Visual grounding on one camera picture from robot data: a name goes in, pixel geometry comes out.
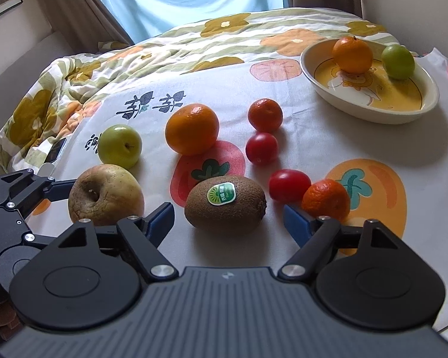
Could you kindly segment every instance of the mandarin orange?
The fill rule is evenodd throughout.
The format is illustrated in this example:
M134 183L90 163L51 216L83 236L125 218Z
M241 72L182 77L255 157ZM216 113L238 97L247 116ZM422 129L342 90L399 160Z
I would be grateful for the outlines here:
M343 221L350 213L350 196L339 182L323 179L308 188L301 207L313 217L328 215Z
M255 101L247 112L247 119L258 132L275 132L282 124L282 109L269 98Z
M173 151L184 156L203 154L219 134L219 120L211 108L189 104L180 108L166 124L166 142Z
M373 52L363 40L345 37L338 40L332 49L333 61L349 74L364 74L373 63Z

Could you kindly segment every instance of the chinese characters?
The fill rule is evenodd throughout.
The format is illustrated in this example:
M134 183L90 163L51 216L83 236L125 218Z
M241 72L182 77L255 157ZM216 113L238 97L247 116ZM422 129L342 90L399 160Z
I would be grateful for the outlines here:
M172 97L169 94L166 94L165 98L161 98L159 100L159 102L162 102L162 104L159 106L153 106L153 109L159 109L159 111L163 113L167 113L169 111L172 112L175 106L177 106L178 108L182 106L181 101L183 97L185 97L184 90L175 93Z
M226 202L226 201L227 201L227 198L226 198L226 196L225 196L225 194L224 194L224 184L221 184L221 185L219 186L219 196L221 197L221 200L222 200L223 202Z
M125 105L129 105L127 110L123 112L116 112L116 114L123 114L122 117L129 120L131 117L136 118L141 112L145 112L148 109L149 101L153 99L153 92L147 92L138 99L135 95L130 101L125 102Z
M95 153L98 153L98 140L100 139L101 134L96 136L95 134L91 135L90 139L85 144L85 149L88 151L90 148L94 150Z
M166 97L159 99L160 104L153 106L152 109L158 109L162 113L172 112L175 107L181 107L183 105L182 99L185 97L184 90L175 93L172 97L166 94ZM153 92L147 92L138 98L136 95L132 100L126 101L124 104L129 105L126 110L116 112L121 114L126 120L136 118L136 116L142 112L145 112L149 107L149 102L154 99Z

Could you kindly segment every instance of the floral bedsheet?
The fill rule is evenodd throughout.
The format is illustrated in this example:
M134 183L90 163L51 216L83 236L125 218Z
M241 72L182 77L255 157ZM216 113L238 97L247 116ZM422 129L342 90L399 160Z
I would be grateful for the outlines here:
M349 13L285 8L187 24L125 49L109 42L101 44L99 55L57 59L0 131L0 174L23 168L36 172L53 144L72 135L111 93L219 66L295 57L315 42L349 34L397 43L383 26Z

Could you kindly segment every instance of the kiwi sticker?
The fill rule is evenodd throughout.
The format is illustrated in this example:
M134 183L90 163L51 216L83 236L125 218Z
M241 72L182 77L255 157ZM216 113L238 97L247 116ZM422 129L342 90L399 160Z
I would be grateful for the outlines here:
M221 206L235 200L235 186L231 182L216 184L207 192L207 200L214 206Z

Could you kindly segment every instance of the white oval bowl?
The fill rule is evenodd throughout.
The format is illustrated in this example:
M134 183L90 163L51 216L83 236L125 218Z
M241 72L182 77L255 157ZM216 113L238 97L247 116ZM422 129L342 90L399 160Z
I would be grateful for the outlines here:
M415 72L411 80L416 84L422 96L422 106L419 110L393 111L362 105L352 101L349 94L336 93L335 90L319 83L315 78L315 71L321 63L332 59L332 49L338 39L326 39L315 43L302 52L300 66L305 76L312 83L315 91L332 106L343 112L363 120L379 124L405 124L416 120L428 113L438 103L440 93L435 80L419 64L415 63ZM385 45L373 41L366 41L373 51L374 59L381 61Z

